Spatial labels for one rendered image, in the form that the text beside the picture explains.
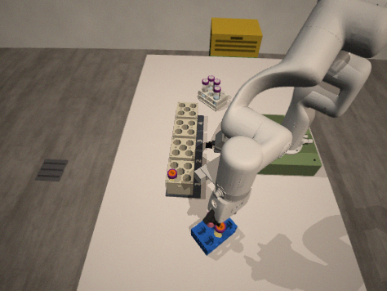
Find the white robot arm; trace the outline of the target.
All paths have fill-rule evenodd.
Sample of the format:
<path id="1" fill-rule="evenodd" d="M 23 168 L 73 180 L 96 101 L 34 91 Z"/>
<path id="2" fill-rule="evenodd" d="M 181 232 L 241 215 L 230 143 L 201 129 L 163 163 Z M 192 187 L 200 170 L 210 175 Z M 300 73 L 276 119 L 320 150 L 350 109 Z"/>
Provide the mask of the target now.
<path id="1" fill-rule="evenodd" d="M 387 0 L 318 0 L 282 61 L 240 87 L 220 125 L 229 139 L 194 178 L 210 179 L 216 199 L 245 199 L 260 170 L 313 143 L 315 110 L 338 118 L 349 108 L 371 73 L 366 58 L 386 44 Z M 274 87 L 294 87 L 281 125 L 247 107 Z"/>

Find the blue tube rack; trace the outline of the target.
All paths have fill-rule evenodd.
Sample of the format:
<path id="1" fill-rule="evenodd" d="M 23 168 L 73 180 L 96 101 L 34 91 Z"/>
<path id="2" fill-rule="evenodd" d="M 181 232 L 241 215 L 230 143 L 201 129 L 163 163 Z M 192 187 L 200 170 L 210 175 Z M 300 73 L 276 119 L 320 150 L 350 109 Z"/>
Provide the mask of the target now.
<path id="1" fill-rule="evenodd" d="M 209 252 L 211 253 L 215 248 L 227 240 L 232 235 L 232 233 L 236 231 L 235 223 L 231 218 L 228 218 L 225 221 L 225 224 L 226 230 L 220 238 L 214 235 L 215 226 L 212 228 L 208 227 L 203 221 L 191 229 L 192 237 L 206 255 L 208 255 Z M 215 245 L 218 246 L 216 247 Z"/>

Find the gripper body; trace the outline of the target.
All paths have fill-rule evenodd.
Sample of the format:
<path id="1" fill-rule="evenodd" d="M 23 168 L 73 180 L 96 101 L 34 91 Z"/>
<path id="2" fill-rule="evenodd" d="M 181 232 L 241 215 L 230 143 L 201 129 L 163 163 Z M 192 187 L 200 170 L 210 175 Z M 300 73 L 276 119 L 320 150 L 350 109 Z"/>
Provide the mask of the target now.
<path id="1" fill-rule="evenodd" d="M 216 191 L 216 186 L 211 193 L 211 197 L 209 199 L 207 209 L 208 211 L 210 211 L 211 210 L 210 207 L 212 207 L 212 209 L 215 212 L 214 217 L 218 223 L 222 223 L 226 221 L 228 218 L 234 215 L 240 208 L 242 208 L 249 200 L 249 197 L 251 194 L 251 190 L 250 190 L 249 195 L 243 201 L 242 200 L 228 201 L 227 199 L 223 199 L 222 197 L 219 197 L 218 199 L 216 199 L 213 195 L 215 191 Z M 235 202 L 239 202 L 239 203 L 235 203 Z"/>

